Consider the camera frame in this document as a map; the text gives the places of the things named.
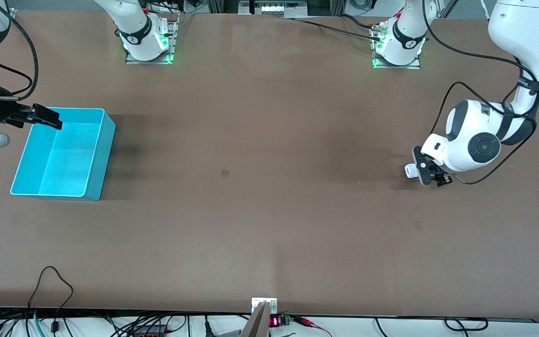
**blue bin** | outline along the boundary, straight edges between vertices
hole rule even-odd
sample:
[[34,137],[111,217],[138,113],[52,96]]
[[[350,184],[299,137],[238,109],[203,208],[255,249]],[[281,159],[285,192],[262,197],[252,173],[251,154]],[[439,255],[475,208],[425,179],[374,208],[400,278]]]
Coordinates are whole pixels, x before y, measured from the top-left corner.
[[62,130],[34,124],[9,192],[53,200],[101,197],[116,124],[103,109],[50,108]]

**white bracket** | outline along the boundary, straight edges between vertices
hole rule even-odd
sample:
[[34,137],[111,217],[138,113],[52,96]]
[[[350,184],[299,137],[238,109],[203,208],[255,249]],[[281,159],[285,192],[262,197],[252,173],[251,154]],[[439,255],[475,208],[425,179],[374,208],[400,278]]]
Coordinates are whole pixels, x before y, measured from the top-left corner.
[[278,299],[273,299],[269,297],[253,297],[251,299],[251,312],[255,311],[255,308],[257,305],[261,302],[268,301],[271,308],[271,314],[277,314],[278,313]]

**brown table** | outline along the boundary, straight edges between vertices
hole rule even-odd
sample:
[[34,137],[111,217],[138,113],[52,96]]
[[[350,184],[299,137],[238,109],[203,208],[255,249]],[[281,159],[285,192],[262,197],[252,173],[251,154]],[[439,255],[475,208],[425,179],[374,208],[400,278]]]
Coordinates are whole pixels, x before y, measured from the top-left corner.
[[[101,201],[43,201],[9,194],[28,128],[0,125],[13,139],[0,149],[0,305],[24,305],[53,264],[70,307],[244,312],[275,296],[291,312],[539,318],[539,129],[476,186],[402,172],[452,81],[500,100],[512,66],[430,41],[421,70],[374,70],[366,40],[269,15],[198,15],[175,64],[127,66],[106,13],[18,18],[41,66],[29,101],[102,107],[117,133]],[[434,30],[505,56],[485,21]],[[32,71],[14,29],[0,62]],[[4,71],[0,84],[24,85]],[[53,274],[41,291],[35,305],[67,296]]]

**white cable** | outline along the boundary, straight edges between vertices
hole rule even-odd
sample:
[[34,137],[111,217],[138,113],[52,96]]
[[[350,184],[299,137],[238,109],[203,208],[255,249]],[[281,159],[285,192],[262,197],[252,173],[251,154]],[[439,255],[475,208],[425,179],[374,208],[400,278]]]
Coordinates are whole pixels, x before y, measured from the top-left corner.
[[481,8],[484,9],[484,13],[486,14],[486,19],[490,20],[490,14],[488,14],[488,7],[486,7],[484,0],[481,0]]

